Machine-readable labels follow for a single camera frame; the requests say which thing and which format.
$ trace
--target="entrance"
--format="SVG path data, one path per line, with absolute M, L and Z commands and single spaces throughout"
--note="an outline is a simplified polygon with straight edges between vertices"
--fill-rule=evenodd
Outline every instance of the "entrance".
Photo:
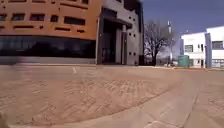
M 116 24 L 104 20 L 102 63 L 115 64 L 116 59 Z
M 204 68 L 204 60 L 201 60 L 201 68 Z

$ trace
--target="orange wall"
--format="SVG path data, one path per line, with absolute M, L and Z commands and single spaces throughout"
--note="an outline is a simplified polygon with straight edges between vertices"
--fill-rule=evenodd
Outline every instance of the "orange wall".
M 83 4 L 82 0 L 44 0 L 45 3 L 33 3 L 32 0 L 26 2 L 8 2 L 4 0 L 0 3 L 0 14 L 7 14 L 6 21 L 0 21 L 0 35 L 46 35 L 73 37 L 81 39 L 96 40 L 97 19 L 100 15 L 102 0 L 89 0 L 89 4 Z M 76 5 L 88 9 L 80 9 L 76 7 L 68 7 L 60 5 L 60 3 Z M 25 13 L 23 21 L 11 21 L 13 13 Z M 44 13 L 44 21 L 30 21 L 31 13 Z M 51 15 L 58 15 L 57 23 L 50 22 Z M 83 18 L 86 20 L 85 26 L 64 24 L 64 16 L 74 18 Z M 34 28 L 14 29 L 15 25 L 33 25 Z M 70 31 L 56 31 L 55 27 L 70 28 Z

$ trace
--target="brick pavement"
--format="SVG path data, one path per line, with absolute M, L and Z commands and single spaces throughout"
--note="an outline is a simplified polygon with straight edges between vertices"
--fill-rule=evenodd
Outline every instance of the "brick pavement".
M 10 124 L 38 126 L 117 113 L 182 79 L 176 72 L 132 67 L 1 66 L 0 71 L 0 111 Z

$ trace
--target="white building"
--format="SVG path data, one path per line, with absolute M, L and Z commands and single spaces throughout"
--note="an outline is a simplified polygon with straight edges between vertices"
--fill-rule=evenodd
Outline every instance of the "white building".
M 224 67 L 224 26 L 208 28 L 207 32 L 185 34 L 181 38 L 184 55 L 190 57 L 192 67 L 205 68 L 206 61 L 211 61 L 212 67 Z

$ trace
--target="glass facade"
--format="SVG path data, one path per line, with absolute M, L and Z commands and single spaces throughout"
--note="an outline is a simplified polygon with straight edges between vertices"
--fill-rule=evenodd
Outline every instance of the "glass facade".
M 0 56 L 95 58 L 93 40 L 48 36 L 0 36 Z
M 214 68 L 224 68 L 224 59 L 220 60 L 212 60 L 212 67 Z

